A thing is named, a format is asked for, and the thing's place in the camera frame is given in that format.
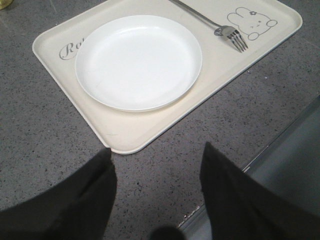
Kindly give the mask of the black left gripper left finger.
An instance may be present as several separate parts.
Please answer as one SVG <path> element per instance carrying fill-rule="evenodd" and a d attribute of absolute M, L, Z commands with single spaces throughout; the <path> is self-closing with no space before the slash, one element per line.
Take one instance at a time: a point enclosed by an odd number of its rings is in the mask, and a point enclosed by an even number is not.
<path fill-rule="evenodd" d="M 101 240 L 117 192 L 111 150 L 104 148 L 51 189 L 0 213 L 2 240 Z"/>

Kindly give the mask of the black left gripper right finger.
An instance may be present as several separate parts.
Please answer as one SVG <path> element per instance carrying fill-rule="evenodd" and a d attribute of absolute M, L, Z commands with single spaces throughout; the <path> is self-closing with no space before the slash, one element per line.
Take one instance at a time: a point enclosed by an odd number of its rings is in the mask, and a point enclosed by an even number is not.
<path fill-rule="evenodd" d="M 214 240 L 318 240 L 320 218 L 275 195 L 206 142 L 200 183 Z"/>

